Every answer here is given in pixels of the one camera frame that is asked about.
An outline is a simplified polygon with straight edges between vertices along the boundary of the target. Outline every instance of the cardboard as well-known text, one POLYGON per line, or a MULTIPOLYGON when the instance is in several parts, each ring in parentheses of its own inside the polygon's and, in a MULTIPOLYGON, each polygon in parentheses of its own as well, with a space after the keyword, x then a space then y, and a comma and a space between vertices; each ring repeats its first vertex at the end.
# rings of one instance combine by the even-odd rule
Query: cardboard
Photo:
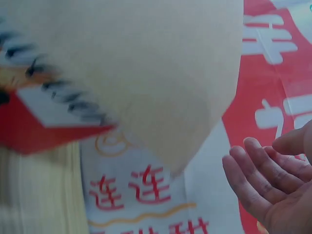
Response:
POLYGON ((242 1, 2 0, 5 18, 173 172, 232 101, 242 1))
POLYGON ((20 157, 0 148, 2 234, 88 234, 79 144, 20 157))

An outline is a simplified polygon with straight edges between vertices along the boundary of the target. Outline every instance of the red and white banner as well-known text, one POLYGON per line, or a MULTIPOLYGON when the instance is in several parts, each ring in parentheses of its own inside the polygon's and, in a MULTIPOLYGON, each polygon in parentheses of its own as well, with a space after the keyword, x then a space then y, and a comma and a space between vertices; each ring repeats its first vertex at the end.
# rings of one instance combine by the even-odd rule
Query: red and white banner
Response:
POLYGON ((176 180, 122 131, 81 142, 91 233, 267 234, 231 191, 221 158, 246 137, 269 145, 312 119, 311 5, 245 0, 236 97, 176 180))

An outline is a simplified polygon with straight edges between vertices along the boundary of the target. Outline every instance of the gold swirl design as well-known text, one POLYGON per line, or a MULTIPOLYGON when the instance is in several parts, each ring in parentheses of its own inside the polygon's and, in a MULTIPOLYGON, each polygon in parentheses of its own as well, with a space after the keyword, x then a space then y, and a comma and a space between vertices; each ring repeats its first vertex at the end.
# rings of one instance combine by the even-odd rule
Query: gold swirl design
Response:
POLYGON ((96 222, 89 220, 88 224, 96 228, 106 228, 116 223, 138 223, 146 218, 167 218, 187 208, 196 208, 196 203, 183 203, 183 204, 180 204, 178 206, 171 208, 170 210, 164 213, 144 213, 144 214, 140 214, 136 218, 116 218, 105 223, 96 223, 96 222))
POLYGON ((99 135, 95 141, 95 149, 97 152, 104 157, 116 157, 126 152, 130 147, 136 147, 126 138, 123 132, 110 132, 106 135, 99 135), (109 139, 114 138, 114 142, 109 142, 109 139), (120 144, 124 144, 121 150, 118 150, 115 153, 106 152, 101 147, 116 147, 120 144))

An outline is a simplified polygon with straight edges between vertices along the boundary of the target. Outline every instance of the hand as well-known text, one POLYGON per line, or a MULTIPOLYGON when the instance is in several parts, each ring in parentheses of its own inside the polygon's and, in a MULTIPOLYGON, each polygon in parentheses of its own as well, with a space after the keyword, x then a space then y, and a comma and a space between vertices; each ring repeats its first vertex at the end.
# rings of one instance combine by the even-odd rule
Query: hand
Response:
POLYGON ((231 188, 243 207, 270 234, 312 233, 312 166, 290 155, 305 153, 312 161, 312 122, 262 147, 244 140, 223 158, 231 188))

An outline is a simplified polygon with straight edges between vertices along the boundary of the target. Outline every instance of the cream fabric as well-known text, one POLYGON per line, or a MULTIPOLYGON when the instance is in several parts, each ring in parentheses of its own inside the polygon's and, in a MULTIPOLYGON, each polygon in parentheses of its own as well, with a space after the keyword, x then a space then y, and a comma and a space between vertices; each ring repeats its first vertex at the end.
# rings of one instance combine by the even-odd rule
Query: cream fabric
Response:
POLYGON ((0 233, 88 234, 78 143, 21 157, 0 149, 0 233))

